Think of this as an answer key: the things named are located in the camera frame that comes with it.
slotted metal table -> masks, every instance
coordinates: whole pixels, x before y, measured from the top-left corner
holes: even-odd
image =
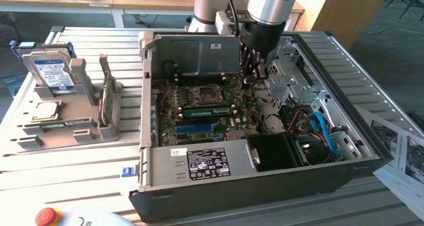
[[[138,153],[138,125],[142,66],[138,32],[146,29],[66,27],[50,32],[45,43],[73,43],[86,60],[93,83],[102,81],[98,54],[108,55],[109,67],[124,84],[118,142],[60,149],[5,152],[0,158],[0,200],[33,201],[64,208],[113,212],[144,225],[126,196],[120,195],[124,165],[134,165]],[[364,72],[348,52],[324,32],[301,33],[353,104],[422,136],[420,129]],[[0,137],[24,112],[34,82],[28,75],[0,125]],[[374,176],[352,180],[336,192],[261,206],[189,217],[154,225],[422,225]]]

